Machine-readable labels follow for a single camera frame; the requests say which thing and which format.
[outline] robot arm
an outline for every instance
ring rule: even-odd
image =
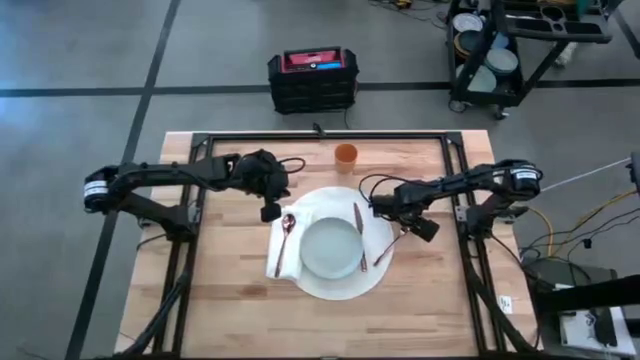
[[[438,199],[474,190],[492,195],[482,204],[466,210],[467,230],[472,236],[486,237],[493,220],[516,201],[533,199],[540,193],[542,172],[524,160],[504,160],[478,165],[468,171],[433,181],[407,181],[393,195],[371,196],[373,212],[396,221],[426,241],[431,241],[439,226],[424,219],[422,212]]]
[[[107,166],[85,179],[84,205],[89,213],[125,211],[159,223],[169,240],[190,240],[193,222],[184,205],[163,206],[133,193],[145,186],[197,185],[212,191],[236,189],[264,198],[261,219],[280,217],[276,201],[289,196],[288,175],[282,162],[265,150],[240,156],[227,154],[193,164]]]

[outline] wooden table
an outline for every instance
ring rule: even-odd
[[[462,134],[470,167],[494,162],[486,131]],[[160,162],[186,163],[191,136],[190,132],[167,133]],[[360,178],[372,173],[421,179],[444,175],[440,144],[418,139],[349,141],[359,149],[355,174],[338,175],[333,171],[333,149],[343,142],[218,141],[214,154],[264,148],[278,158],[306,159],[306,168],[290,176],[292,196],[281,204],[291,204],[324,186],[356,188]],[[379,191],[389,192],[396,185],[389,182]],[[178,203],[180,193],[181,187],[154,188],[152,198],[171,205]],[[476,193],[479,202],[487,196]],[[237,191],[208,192],[182,356],[477,355],[449,200],[435,202],[425,214],[440,224],[435,239],[426,243],[413,235],[403,238],[382,281],[348,301],[316,299],[288,281],[265,277],[270,225],[260,222],[261,206],[261,200]],[[510,226],[496,225],[494,232],[517,250]],[[143,238],[159,233],[161,229],[152,228]],[[129,337],[137,336],[157,310],[170,247],[169,242],[159,240],[139,251],[116,350],[129,345]],[[509,318],[533,343],[536,321],[522,272],[496,242],[487,241],[487,252],[496,294],[512,297]],[[491,340],[486,311],[483,315]]]

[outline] concrete floor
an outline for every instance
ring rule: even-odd
[[[142,87],[169,0],[0,2],[0,88]],[[435,18],[440,6],[420,16]],[[640,5],[627,1],[623,14]],[[640,34],[638,17],[627,21]],[[640,61],[615,22],[608,45],[587,45],[548,80],[640,78]],[[285,49],[341,45],[358,55],[359,80],[446,81],[444,32],[428,22],[367,6],[365,0],[184,0],[157,85],[266,83],[266,61]],[[525,72],[544,43],[521,44]],[[511,117],[495,122],[483,109],[448,110],[447,91],[360,92],[348,119],[354,129],[487,129],[498,159],[525,158],[550,185],[640,150],[640,89],[534,90]],[[89,172],[122,157],[139,96],[0,98],[0,358],[61,359],[70,337],[102,216],[83,212]],[[341,129],[341,114],[272,111],[268,94],[154,96],[136,161],[156,161],[171,130]],[[539,196],[533,204],[557,229],[630,189],[616,167]],[[597,220],[637,206],[624,201]],[[601,235],[576,262],[640,272],[640,223]],[[532,215],[517,224],[525,245],[545,232]],[[140,231],[120,217],[83,356],[111,353]]]

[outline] metal cart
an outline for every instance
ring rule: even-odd
[[[449,109],[464,112],[469,105],[493,106],[496,120],[505,119],[505,108],[520,105],[542,75],[551,67],[569,42],[600,43],[611,41],[607,20],[599,3],[592,3],[582,15],[575,6],[541,4],[536,0],[491,0],[488,9],[474,8],[452,0],[447,15],[447,48],[449,55],[449,78],[452,89]],[[453,18],[460,13],[475,13],[486,21],[475,47],[467,60],[456,54],[454,37],[458,31]],[[492,92],[468,90],[473,74],[485,61],[485,56],[498,33],[508,37],[507,49],[520,60],[516,38],[553,41],[555,46],[527,80],[523,78],[521,61],[508,76],[497,77],[497,86]],[[464,64],[460,76],[456,68]]]

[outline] orange cup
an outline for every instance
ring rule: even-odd
[[[351,144],[340,144],[336,147],[336,171],[341,174],[353,172],[358,157],[358,149]]]

